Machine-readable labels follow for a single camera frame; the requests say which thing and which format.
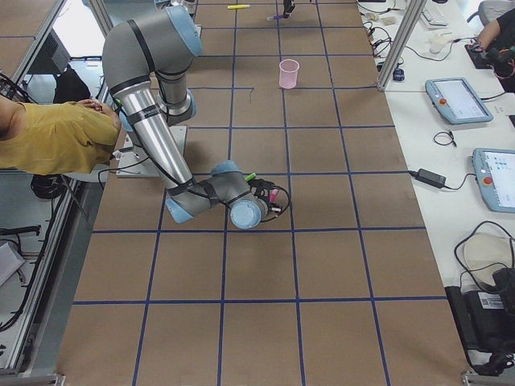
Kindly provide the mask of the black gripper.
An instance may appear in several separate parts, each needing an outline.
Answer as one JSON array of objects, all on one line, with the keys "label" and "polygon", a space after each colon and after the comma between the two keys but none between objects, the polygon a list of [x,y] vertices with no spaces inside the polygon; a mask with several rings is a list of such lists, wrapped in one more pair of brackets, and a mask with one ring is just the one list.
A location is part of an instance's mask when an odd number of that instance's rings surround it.
[{"label": "black gripper", "polygon": [[273,189],[278,189],[273,182],[256,178],[249,181],[249,186],[253,188],[253,195],[267,205],[270,205],[270,192]]}]

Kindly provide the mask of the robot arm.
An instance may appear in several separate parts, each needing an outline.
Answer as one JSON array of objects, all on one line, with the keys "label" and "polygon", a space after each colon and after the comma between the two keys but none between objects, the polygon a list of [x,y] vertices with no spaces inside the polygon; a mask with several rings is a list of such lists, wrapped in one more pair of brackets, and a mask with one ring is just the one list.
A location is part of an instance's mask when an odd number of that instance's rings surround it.
[{"label": "robot arm", "polygon": [[105,82],[126,113],[133,143],[157,168],[175,222],[222,204],[234,226],[254,228],[283,213],[272,193],[277,185],[247,180],[233,161],[222,162],[208,179],[197,182],[171,132],[172,125],[196,113],[186,72],[201,52],[190,14],[182,6],[169,6],[109,31],[102,53]]}]

